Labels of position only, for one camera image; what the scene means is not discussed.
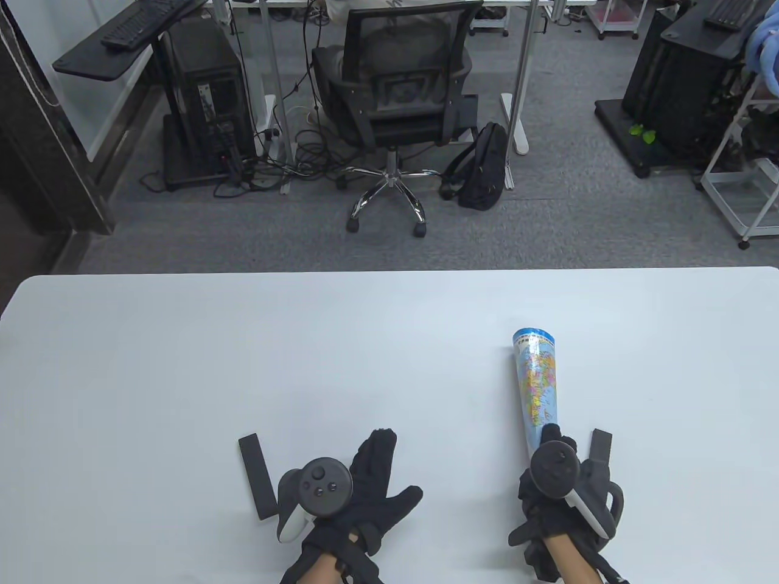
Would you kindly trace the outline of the person's left hand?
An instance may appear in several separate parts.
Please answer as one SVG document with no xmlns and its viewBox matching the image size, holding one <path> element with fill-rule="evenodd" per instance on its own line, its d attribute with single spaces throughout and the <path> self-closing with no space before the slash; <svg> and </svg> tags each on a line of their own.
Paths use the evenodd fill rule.
<svg viewBox="0 0 779 584">
<path fill-rule="evenodd" d="M 301 554 L 334 555 L 343 545 L 354 544 L 367 556 L 378 553 L 382 539 L 420 503 L 423 490 L 411 485 L 395 496 L 388 495 L 397 434 L 377 429 L 362 442 L 349 467 L 353 492 L 348 505 L 334 515 L 317 518 L 301 543 Z"/>
</svg>

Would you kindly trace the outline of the person's right hand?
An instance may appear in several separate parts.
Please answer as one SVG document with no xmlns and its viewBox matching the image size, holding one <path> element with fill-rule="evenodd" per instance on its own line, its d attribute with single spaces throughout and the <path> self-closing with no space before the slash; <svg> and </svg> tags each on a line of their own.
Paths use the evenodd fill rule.
<svg viewBox="0 0 779 584">
<path fill-rule="evenodd" d="M 611 479 L 612 435 L 595 429 L 587 459 L 553 423 L 543 426 L 529 468 L 520 478 L 526 522 L 509 534 L 512 547 L 565 535 L 583 557 L 602 563 L 625 507 L 620 485 Z"/>
</svg>

